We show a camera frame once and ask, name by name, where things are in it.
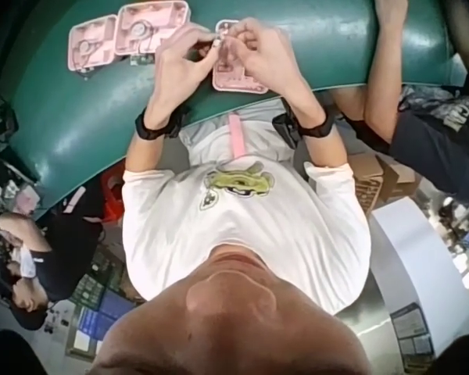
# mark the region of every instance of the man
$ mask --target man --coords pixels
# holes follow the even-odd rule
[[[369,373],[358,338],[333,317],[363,289],[367,220],[342,139],[281,30],[242,20],[221,48],[292,107],[315,188],[291,167],[274,104],[184,130],[192,168],[156,169],[158,130],[218,60],[215,37],[189,24],[157,52],[123,189],[127,268],[148,302],[106,335],[91,373]],[[199,42],[212,48],[186,60]]]
[[[8,265],[13,276],[17,276],[10,308],[27,330],[41,328],[49,305],[69,298],[91,264],[102,232],[104,197],[98,178],[82,189],[85,192],[75,210],[54,215],[48,221],[45,236],[31,218],[0,212],[0,232],[21,252],[29,252],[33,261],[34,269],[30,267],[28,274],[21,272],[22,263],[20,267]],[[20,260],[27,262],[25,255]]]
[[[403,24],[407,0],[376,1],[380,33],[367,87],[332,96],[358,138],[469,202],[469,11],[464,0],[445,0],[454,44],[468,68],[460,92],[440,87],[402,89]]]

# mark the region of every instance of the pink plastic case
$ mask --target pink plastic case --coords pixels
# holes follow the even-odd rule
[[[221,20],[216,25],[216,32],[222,38],[237,20]],[[218,91],[248,92],[250,94],[266,94],[267,87],[257,82],[245,72],[243,65],[235,60],[220,60],[213,68],[212,85]]]
[[[116,16],[111,14],[73,26],[68,41],[68,69],[87,72],[116,59]]]
[[[118,12],[115,52],[117,55],[155,53],[163,39],[187,23],[191,11],[187,2],[140,2]]]

